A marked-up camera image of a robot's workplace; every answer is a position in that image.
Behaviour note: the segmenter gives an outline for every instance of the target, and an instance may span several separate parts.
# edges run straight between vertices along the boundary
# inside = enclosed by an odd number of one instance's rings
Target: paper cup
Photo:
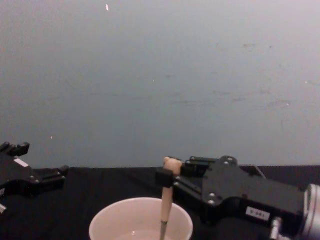
[[[159,240],[161,199],[130,198],[113,203],[95,215],[91,240]],[[165,240],[189,240],[193,224],[188,213],[172,204]]]

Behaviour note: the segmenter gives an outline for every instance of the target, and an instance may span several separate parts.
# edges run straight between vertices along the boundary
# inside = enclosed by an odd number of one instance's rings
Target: gray wall
[[[0,0],[0,140],[29,141],[39,168],[319,164],[319,9]]]

